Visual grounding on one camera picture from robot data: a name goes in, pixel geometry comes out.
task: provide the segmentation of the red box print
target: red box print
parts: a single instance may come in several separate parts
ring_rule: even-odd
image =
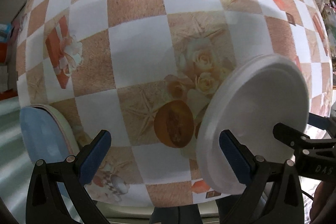
[[[66,89],[72,71],[82,64],[82,43],[69,35],[65,16],[52,29],[45,44],[57,80]]]

